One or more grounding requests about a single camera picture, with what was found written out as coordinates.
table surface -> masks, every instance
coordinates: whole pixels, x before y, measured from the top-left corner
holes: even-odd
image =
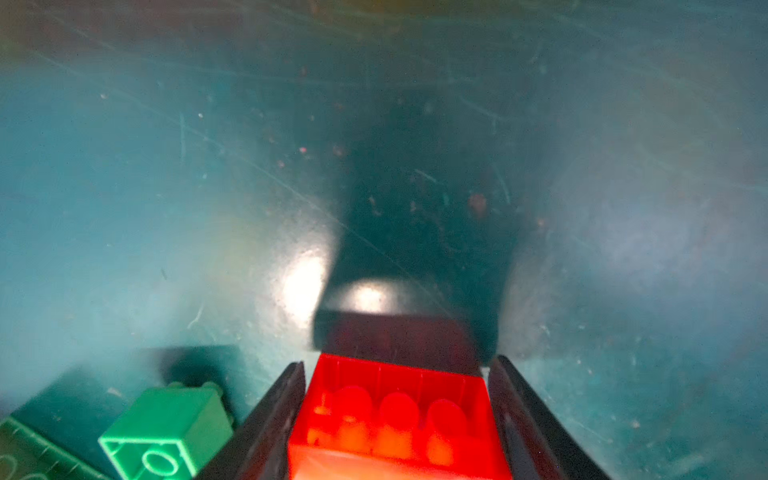
[[[0,413],[114,475],[148,386],[242,420],[318,308],[466,322],[614,478],[768,462],[768,9],[15,2]]]

red speck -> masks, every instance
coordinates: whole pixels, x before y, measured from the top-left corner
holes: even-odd
[[[488,201],[483,194],[471,195],[469,200],[467,200],[467,204],[477,218],[484,218],[488,213]]]

green toy brick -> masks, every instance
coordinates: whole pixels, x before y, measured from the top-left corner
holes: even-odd
[[[232,436],[218,386],[149,389],[99,438],[124,480],[189,480]]]
[[[109,480],[12,417],[0,422],[0,478]]]

